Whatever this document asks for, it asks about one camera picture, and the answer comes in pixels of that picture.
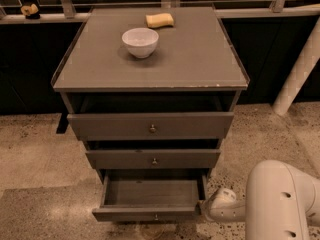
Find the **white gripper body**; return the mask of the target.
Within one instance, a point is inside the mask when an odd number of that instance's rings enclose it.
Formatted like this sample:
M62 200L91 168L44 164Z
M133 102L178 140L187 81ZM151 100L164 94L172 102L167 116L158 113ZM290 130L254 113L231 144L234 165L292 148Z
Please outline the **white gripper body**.
M201 211L207 221L245 221L245 201L238 200L235 192L231 189L220 188L205 202L205 209L201 209Z

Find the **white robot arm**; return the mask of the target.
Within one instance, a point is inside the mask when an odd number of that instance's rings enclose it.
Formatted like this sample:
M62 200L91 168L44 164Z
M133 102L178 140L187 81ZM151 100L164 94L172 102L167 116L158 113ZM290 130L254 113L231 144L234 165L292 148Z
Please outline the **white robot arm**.
M213 222L243 222L245 240L310 240L308 227L320 224L320 180L276 160L250 172L246 196L221 188L201 204Z

